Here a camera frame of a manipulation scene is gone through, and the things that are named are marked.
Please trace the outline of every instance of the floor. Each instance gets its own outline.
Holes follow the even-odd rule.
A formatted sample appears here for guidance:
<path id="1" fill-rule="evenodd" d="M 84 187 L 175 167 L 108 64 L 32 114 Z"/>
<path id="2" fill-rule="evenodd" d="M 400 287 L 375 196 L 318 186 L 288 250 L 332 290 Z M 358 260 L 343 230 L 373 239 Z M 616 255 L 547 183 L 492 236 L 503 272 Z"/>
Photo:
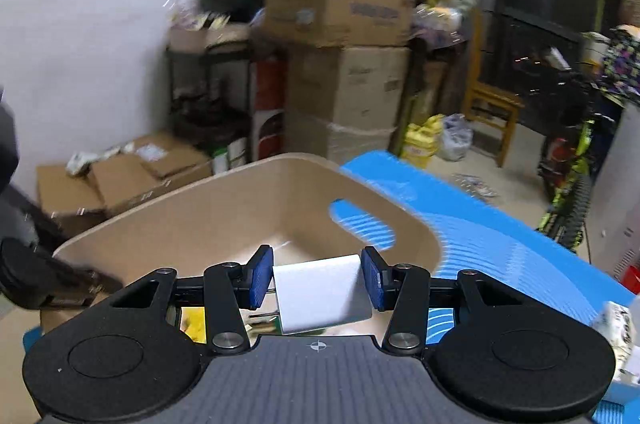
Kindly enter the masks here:
<path id="1" fill-rule="evenodd" d="M 536 227 L 548 207 L 536 174 L 543 136 L 517 125 L 504 167 L 498 168 L 493 157 L 499 144 L 498 132 L 479 124 L 474 125 L 474 131 L 474 146 L 463 160 L 448 162 L 435 156 L 427 171 L 443 179 L 449 179 L 453 173 L 480 177 L 497 192 L 494 205 L 498 209 L 529 227 Z M 578 255 L 589 261 L 586 239 L 578 248 Z"/>

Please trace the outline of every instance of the bicycle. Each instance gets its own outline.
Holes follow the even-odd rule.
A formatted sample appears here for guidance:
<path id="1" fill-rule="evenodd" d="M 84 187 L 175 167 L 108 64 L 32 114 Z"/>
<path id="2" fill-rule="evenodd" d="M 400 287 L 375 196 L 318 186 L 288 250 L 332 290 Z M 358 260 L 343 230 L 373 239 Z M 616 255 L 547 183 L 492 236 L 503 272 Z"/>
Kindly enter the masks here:
<path id="1" fill-rule="evenodd" d="M 602 112 L 604 100 L 614 100 L 579 73 L 566 75 L 573 103 L 561 112 L 558 126 L 542 145 L 538 174 L 550 206 L 537 231 L 575 253 L 584 238 L 591 184 L 604 162 L 616 122 Z M 580 93 L 572 94 L 577 84 Z M 609 139 L 606 148 L 594 148 L 594 136 Z"/>

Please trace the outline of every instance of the cardboard box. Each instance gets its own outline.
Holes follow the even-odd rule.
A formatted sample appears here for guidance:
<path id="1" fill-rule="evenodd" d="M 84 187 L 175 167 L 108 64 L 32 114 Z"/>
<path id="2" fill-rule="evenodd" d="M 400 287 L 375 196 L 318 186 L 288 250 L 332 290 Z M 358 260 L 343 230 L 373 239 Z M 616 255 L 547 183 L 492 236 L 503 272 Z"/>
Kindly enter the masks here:
<path id="1" fill-rule="evenodd" d="M 104 204 L 85 178 L 70 177 L 65 165 L 36 168 L 40 208 L 51 216 L 66 237 L 84 233 L 105 221 Z"/>
<path id="2" fill-rule="evenodd" d="M 327 123 L 311 115 L 287 111 L 285 151 L 301 151 L 325 157 L 337 164 L 375 149 L 386 150 L 394 129 L 358 130 Z"/>
<path id="3" fill-rule="evenodd" d="M 401 46 L 414 0 L 266 0 L 263 29 L 316 46 Z"/>
<path id="4" fill-rule="evenodd" d="M 408 55 L 406 48 L 297 48 L 289 59 L 287 111 L 361 130 L 391 128 Z"/>
<path id="5" fill-rule="evenodd" d="M 167 133 L 133 143 L 135 154 L 96 162 L 89 172 L 109 217 L 211 175 L 208 156 Z"/>
<path id="6" fill-rule="evenodd" d="M 640 27 L 640 0 L 620 0 L 620 22 Z"/>

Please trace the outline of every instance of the metal screw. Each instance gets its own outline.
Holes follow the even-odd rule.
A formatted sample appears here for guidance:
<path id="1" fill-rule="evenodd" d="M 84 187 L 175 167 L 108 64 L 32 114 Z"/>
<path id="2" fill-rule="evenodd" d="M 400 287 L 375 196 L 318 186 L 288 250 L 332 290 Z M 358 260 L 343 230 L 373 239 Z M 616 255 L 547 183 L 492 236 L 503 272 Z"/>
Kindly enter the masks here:
<path id="1" fill-rule="evenodd" d="M 235 332 L 220 332 L 220 334 L 216 334 L 211 340 L 215 346 L 218 348 L 226 348 L 226 350 L 232 350 L 233 348 L 238 348 L 244 340 L 240 334 L 236 334 Z"/>
<path id="2" fill-rule="evenodd" d="M 396 332 L 396 334 L 391 334 L 389 336 L 389 344 L 396 348 L 401 348 L 402 350 L 409 350 L 410 348 L 418 346 L 420 344 L 420 340 L 418 339 L 418 336 L 411 332 Z"/>

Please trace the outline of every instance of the crosshair symbol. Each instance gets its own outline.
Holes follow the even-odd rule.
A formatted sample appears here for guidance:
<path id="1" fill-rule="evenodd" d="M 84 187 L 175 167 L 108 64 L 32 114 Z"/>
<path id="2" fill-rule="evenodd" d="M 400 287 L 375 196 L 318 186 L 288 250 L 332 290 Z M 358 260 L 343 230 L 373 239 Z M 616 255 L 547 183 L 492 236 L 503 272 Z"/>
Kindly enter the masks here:
<path id="1" fill-rule="evenodd" d="M 328 346 L 329 346 L 328 344 L 322 343 L 322 341 L 314 341 L 309 345 L 309 348 L 311 348 L 311 350 L 315 350 L 316 352 L 320 353 Z"/>

